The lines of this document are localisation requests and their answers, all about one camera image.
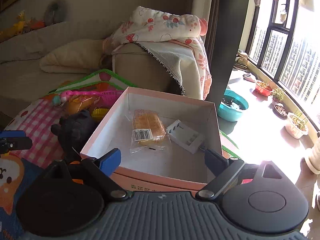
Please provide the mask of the black plush toy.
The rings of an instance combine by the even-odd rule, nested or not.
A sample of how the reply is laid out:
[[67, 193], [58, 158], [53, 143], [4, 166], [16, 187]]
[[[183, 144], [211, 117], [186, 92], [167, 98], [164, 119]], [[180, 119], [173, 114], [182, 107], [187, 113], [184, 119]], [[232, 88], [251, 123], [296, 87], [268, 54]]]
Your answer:
[[61, 117], [59, 123], [53, 124], [50, 130], [57, 136], [65, 160], [71, 163], [81, 160], [80, 152], [97, 126], [90, 112], [84, 109], [67, 118]]

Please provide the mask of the pink plastic toy basket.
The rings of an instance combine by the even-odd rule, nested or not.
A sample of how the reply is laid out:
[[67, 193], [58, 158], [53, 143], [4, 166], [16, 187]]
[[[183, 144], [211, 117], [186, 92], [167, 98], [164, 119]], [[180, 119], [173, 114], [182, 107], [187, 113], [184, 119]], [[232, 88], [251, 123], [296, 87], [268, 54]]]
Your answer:
[[72, 96], [97, 96], [99, 98], [98, 106], [101, 108], [111, 108], [123, 90], [106, 90], [106, 91], [71, 91], [66, 90], [60, 94], [60, 102], [65, 103]]

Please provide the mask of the colourful cartoon play mat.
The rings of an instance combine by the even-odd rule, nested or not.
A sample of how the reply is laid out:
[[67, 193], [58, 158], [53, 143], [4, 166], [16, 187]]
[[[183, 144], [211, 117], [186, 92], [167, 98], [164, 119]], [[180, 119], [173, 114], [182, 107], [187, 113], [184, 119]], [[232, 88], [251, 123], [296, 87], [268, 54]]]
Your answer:
[[54, 159], [63, 155], [58, 139], [50, 131], [64, 114], [52, 100], [67, 90], [111, 91], [125, 90], [133, 83], [110, 70], [98, 70], [76, 81], [65, 83], [21, 110], [5, 132], [22, 131], [33, 145], [1, 156], [1, 239], [18, 239], [23, 234], [15, 205], [21, 194]]

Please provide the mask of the white flower pot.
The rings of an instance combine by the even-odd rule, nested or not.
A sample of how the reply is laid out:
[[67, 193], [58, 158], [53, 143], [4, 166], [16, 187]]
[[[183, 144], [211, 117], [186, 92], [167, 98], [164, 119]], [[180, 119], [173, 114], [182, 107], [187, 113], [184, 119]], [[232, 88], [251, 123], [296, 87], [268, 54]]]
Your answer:
[[289, 112], [287, 114], [286, 131], [295, 139], [300, 139], [304, 135], [308, 135], [307, 127], [308, 119], [300, 115]]

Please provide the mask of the yellow plush toy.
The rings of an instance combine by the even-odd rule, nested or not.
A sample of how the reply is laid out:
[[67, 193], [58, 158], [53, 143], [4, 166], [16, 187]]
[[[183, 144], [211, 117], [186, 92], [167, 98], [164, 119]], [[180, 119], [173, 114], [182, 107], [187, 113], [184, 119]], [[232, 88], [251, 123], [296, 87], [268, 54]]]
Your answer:
[[17, 16], [17, 22], [11, 27], [1, 30], [1, 42], [4, 42], [16, 35], [23, 33], [23, 29], [26, 25], [25, 10], [22, 10]]

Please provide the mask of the beige sofa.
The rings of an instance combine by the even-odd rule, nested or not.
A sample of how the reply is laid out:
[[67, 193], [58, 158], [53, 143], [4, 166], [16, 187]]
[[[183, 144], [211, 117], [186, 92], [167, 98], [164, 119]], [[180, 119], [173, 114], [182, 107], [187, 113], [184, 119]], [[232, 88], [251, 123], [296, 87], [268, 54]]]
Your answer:
[[108, 69], [140, 88], [181, 95], [171, 73], [141, 46], [103, 53], [105, 21], [62, 22], [1, 42], [1, 113], [14, 118], [31, 102], [97, 70]]

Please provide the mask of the orange plush toy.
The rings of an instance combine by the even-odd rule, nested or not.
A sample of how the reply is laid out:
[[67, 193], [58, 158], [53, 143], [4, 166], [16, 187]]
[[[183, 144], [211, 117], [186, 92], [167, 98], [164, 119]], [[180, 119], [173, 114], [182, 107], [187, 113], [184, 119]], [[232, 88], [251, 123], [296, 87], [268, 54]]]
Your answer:
[[44, 28], [45, 26], [46, 26], [46, 24], [43, 21], [32, 21], [30, 23], [31, 30], [41, 29], [41, 28]]

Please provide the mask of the white power adapter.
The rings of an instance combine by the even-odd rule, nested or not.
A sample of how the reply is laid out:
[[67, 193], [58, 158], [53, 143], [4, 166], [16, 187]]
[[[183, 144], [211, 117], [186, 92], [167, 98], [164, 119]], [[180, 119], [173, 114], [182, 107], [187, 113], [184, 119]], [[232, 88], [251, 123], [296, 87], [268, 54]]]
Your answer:
[[198, 151], [205, 139], [203, 134], [193, 130], [181, 120], [176, 120], [165, 130], [171, 141], [192, 154]]

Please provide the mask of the pink and teal toy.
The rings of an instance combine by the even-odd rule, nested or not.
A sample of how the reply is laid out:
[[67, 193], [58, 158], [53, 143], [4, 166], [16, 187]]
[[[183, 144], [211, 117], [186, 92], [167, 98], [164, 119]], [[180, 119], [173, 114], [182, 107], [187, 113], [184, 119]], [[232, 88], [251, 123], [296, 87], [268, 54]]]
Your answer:
[[55, 95], [52, 99], [53, 106], [63, 105], [69, 98], [67, 91], [62, 92], [59, 95]]

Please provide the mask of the packaged bread with yellow label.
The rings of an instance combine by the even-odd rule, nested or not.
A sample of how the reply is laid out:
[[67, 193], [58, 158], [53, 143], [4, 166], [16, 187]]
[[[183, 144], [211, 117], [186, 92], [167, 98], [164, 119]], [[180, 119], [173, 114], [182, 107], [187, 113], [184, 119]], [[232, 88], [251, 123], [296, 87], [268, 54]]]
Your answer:
[[81, 110], [88, 109], [99, 101], [99, 97], [95, 95], [75, 95], [66, 102], [65, 111], [68, 115], [73, 115]]

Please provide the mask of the packaged yellow cake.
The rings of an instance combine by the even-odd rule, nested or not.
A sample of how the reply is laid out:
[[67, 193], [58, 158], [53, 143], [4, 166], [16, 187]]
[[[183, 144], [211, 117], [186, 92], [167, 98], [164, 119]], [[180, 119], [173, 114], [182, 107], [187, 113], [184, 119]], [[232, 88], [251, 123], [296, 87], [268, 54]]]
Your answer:
[[172, 151], [170, 138], [155, 111], [137, 109], [133, 112], [130, 153], [140, 151]]

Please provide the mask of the pink cardboard box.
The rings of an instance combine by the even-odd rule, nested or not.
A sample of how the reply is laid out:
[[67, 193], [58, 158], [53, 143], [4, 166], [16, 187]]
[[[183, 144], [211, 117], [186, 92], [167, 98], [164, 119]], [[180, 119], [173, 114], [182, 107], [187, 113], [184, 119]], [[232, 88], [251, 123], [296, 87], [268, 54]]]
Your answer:
[[82, 157], [119, 149], [111, 178], [131, 191], [191, 191], [214, 175], [205, 150], [222, 152], [214, 103], [140, 88], [127, 88], [104, 116]]

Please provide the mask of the grey neck pillow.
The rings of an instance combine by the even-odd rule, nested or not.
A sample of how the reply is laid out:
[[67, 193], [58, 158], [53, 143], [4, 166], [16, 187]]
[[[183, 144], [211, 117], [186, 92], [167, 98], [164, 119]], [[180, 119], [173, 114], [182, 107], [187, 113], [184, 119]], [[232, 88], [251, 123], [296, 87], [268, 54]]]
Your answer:
[[54, 0], [44, 12], [43, 21], [46, 26], [64, 22], [67, 18], [68, 6], [65, 0]]

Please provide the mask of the floral pink white blanket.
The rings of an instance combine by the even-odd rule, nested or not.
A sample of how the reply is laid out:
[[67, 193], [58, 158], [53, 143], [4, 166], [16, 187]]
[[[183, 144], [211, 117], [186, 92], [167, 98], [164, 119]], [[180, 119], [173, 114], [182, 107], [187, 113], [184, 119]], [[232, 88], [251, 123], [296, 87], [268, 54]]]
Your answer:
[[128, 43], [167, 42], [188, 47], [195, 56], [200, 72], [202, 99], [212, 85], [208, 58], [202, 36], [207, 33], [207, 21], [195, 15], [174, 15], [168, 12], [138, 6], [128, 21], [103, 41], [103, 52], [111, 55]]

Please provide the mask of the folded cream blanket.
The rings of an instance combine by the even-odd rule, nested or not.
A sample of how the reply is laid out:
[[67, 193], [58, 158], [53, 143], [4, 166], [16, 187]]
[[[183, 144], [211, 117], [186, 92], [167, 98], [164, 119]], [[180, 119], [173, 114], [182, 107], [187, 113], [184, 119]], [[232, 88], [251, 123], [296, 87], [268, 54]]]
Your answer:
[[102, 40], [76, 40], [43, 57], [40, 69], [47, 73], [89, 74], [100, 69], [102, 56]]

